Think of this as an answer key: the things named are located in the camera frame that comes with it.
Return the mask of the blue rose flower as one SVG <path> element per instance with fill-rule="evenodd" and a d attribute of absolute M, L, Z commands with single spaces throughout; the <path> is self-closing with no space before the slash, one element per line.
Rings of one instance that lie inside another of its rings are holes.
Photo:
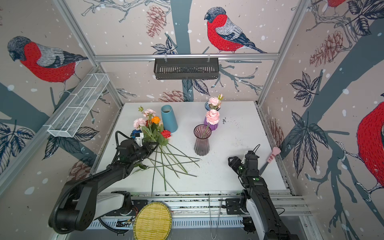
<path fill-rule="evenodd" d="M 140 137 L 141 130 L 133 130 L 131 133 L 131 138 L 135 139 L 136 137 Z"/>

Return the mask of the smoky pink glass vase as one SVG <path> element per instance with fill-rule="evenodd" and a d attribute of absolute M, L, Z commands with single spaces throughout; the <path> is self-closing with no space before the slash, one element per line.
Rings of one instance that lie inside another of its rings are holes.
<path fill-rule="evenodd" d="M 198 156 L 206 156 L 210 151 L 209 137 L 212 131 L 207 125 L 198 125 L 194 129 L 196 137 L 194 151 Z"/>

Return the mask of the pink carnation flower stem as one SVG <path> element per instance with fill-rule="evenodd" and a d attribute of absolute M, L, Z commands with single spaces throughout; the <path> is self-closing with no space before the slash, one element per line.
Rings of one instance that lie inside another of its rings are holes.
<path fill-rule="evenodd" d="M 211 97 L 208 101 L 208 111 L 205 116 L 204 124 L 206 129 L 204 131 L 204 137 L 208 134 L 208 129 L 211 131 L 217 128 L 220 120 L 219 109 L 221 108 L 222 100 L 224 99 L 223 94 L 219 94 L 217 97 Z"/>

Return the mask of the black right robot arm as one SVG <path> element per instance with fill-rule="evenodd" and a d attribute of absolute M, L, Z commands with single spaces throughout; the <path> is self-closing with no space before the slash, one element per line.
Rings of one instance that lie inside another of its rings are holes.
<path fill-rule="evenodd" d="M 239 157 L 228 158 L 229 167 L 244 189 L 238 199 L 225 199 L 227 214 L 250 215 L 243 219 L 244 230 L 256 233 L 260 240 L 298 240 L 298 235 L 290 233 L 272 202 L 258 159 L 255 151 L 248 151 L 243 161 Z"/>

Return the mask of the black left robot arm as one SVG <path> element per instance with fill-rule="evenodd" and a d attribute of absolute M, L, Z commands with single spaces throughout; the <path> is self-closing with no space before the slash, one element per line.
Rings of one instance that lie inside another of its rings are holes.
<path fill-rule="evenodd" d="M 135 166 L 148 158 L 159 143 L 144 143 L 139 146 L 128 138 L 117 146 L 115 156 L 104 171 L 83 180 L 68 181 L 49 217 L 49 226 L 58 234 L 86 230 L 93 220 L 110 212 L 122 210 L 129 213 L 133 209 L 131 194 L 114 191 L 106 197 L 99 194 L 130 175 Z"/>

